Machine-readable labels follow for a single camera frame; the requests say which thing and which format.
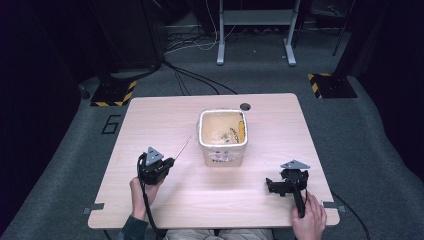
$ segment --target white bucket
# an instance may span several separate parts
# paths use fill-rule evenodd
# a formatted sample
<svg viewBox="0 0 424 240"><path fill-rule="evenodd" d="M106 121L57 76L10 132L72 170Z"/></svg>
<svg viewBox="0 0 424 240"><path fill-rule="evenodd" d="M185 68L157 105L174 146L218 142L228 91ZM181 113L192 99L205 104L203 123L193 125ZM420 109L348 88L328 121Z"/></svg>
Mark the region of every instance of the white bucket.
<svg viewBox="0 0 424 240"><path fill-rule="evenodd" d="M247 123L243 111L211 109L200 114L198 140L210 167L240 166L247 146Z"/></svg>

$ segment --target sleeve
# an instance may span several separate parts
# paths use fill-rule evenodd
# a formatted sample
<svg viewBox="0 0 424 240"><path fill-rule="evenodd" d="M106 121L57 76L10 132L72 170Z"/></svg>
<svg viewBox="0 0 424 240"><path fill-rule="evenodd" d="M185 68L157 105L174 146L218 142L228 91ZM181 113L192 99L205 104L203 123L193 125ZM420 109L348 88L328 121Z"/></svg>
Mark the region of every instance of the sleeve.
<svg viewBox="0 0 424 240"><path fill-rule="evenodd" d="M115 240L144 240L147 222L129 216Z"/></svg>

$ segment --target yellow and black hazard tape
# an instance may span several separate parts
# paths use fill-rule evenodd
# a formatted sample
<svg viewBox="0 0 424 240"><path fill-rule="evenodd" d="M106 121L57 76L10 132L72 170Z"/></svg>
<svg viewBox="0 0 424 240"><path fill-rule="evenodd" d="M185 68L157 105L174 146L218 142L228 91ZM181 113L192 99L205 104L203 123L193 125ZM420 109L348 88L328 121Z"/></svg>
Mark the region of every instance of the yellow and black hazard tape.
<svg viewBox="0 0 424 240"><path fill-rule="evenodd" d="M310 73L310 74L308 74L308 79L309 79L309 82L311 83L312 91L314 92L315 97L316 98L323 98L322 95L321 95L321 92L319 91L318 84L315 81L315 76L331 76L331 74L328 74L328 73L321 73L321 74L311 74Z"/></svg>
<svg viewBox="0 0 424 240"><path fill-rule="evenodd" d="M133 81L129 87L128 87L128 91L125 94L125 97L123 98L122 101L117 101L117 102L91 102L91 106L97 106L97 107L113 107L113 106L124 106L127 105L127 103L130 101L131 99L131 95L134 91L136 85L136 81Z"/></svg>

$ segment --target table leg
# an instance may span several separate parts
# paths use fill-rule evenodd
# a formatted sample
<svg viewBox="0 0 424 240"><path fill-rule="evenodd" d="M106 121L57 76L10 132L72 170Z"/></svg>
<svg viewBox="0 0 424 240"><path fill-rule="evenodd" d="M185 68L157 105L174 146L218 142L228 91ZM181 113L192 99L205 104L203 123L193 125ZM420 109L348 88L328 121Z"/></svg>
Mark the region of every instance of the table leg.
<svg viewBox="0 0 424 240"><path fill-rule="evenodd" d="M294 58L293 48L291 45L293 39L294 27L296 25L297 14L299 12L300 0L297 0L293 8L293 13L290 21L289 34L287 38L284 39L284 48L286 49L287 61L290 66L296 66L296 59Z"/></svg>
<svg viewBox="0 0 424 240"><path fill-rule="evenodd" d="M224 6L223 0L219 0L219 48L218 48L218 59L216 64L224 65L224 54L225 54L225 38L224 38Z"/></svg>

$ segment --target metal bracket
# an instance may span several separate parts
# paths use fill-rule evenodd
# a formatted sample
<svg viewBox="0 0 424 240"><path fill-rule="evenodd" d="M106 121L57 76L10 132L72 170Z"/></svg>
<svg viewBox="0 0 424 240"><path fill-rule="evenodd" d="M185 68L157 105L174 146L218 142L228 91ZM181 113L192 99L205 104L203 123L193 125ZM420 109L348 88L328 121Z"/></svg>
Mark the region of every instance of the metal bracket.
<svg viewBox="0 0 424 240"><path fill-rule="evenodd" d="M91 207L84 208L84 210L82 211L82 214L88 215L93 210L103 210L104 206L105 206L104 203L93 203L91 204Z"/></svg>
<svg viewBox="0 0 424 240"><path fill-rule="evenodd" d="M299 161L296 161L294 159L292 161L288 162L288 163L282 164L281 167L286 168L286 169L309 169L309 168L311 168L310 166L308 166L304 163L301 163Z"/></svg>
<svg viewBox="0 0 424 240"><path fill-rule="evenodd" d="M147 157L146 157L146 166L152 165L153 163L161 160L163 158L163 154L156 151L152 147L149 147L147 150Z"/></svg>
<svg viewBox="0 0 424 240"><path fill-rule="evenodd" d="M347 212L345 206L338 206L335 202L322 202L322 205L324 206L324 208L335 209L339 212Z"/></svg>

